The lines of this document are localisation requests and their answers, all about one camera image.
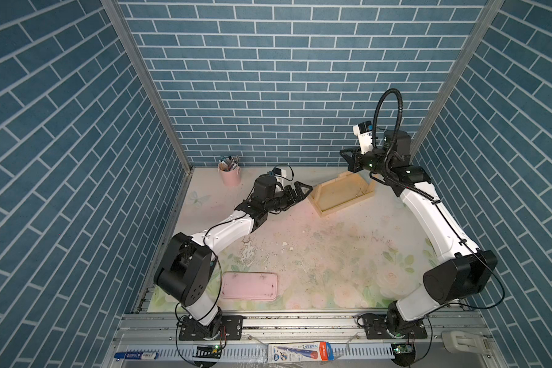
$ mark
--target package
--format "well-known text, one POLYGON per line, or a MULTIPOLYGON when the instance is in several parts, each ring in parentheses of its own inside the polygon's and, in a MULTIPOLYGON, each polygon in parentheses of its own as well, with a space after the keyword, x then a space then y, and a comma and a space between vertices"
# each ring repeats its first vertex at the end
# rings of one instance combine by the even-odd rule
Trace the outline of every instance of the package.
POLYGON ((326 342, 268 345, 268 363, 316 362, 333 359, 333 349, 326 342))

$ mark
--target blue marker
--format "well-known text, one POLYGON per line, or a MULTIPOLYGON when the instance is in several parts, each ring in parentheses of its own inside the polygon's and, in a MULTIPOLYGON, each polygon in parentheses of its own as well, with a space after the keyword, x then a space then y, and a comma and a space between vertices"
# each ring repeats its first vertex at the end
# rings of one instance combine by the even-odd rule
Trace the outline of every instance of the blue marker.
POLYGON ((154 360, 158 358, 157 352, 145 352, 145 351, 127 351, 125 353, 115 353, 115 359, 127 359, 127 360, 154 360))

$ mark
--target pen holder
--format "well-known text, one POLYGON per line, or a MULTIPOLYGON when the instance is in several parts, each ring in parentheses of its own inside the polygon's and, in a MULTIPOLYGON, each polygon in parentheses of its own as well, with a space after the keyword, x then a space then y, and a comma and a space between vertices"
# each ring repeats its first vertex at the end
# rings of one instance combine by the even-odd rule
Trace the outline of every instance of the pen holder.
POLYGON ((217 170, 226 187, 236 187, 241 184, 241 167, 236 166, 231 171, 222 171, 220 168, 217 168, 217 170))

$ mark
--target wall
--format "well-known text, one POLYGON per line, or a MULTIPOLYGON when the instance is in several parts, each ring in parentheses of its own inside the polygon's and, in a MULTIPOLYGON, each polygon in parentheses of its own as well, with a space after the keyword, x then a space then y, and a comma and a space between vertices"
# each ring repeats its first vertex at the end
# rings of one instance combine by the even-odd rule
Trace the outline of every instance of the wall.
POLYGON ((214 166, 227 153, 255 165, 338 165, 339 150, 357 144, 349 125, 372 119, 391 86, 414 134, 485 2, 121 4, 186 153, 214 166))
MULTIPOLYGON (((510 366, 552 367, 552 0, 506 0, 418 153, 508 298, 483 312, 510 366)), ((494 283, 479 305, 497 301, 494 283)))
POLYGON ((102 362, 182 175, 98 0, 0 0, 0 367, 102 362))

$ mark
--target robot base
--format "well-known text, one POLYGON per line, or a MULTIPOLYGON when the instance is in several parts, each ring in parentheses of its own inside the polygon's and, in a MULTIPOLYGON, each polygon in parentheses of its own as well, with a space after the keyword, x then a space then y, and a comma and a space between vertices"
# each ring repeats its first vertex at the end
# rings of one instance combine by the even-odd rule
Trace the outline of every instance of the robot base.
POLYGON ((382 339, 426 339, 427 331, 419 321, 409 322, 402 328, 389 328, 389 316, 384 314, 365 313, 360 316, 360 324, 364 326, 368 340, 382 339))
MULTIPOLYGON (((241 340, 243 316, 221 316, 219 332, 221 332, 223 326, 225 327, 227 340, 241 340)), ((203 341, 209 337, 213 336, 209 336, 205 333, 205 331, 201 330, 198 322, 188 319, 184 321, 182 329, 180 329, 178 340, 203 341)))

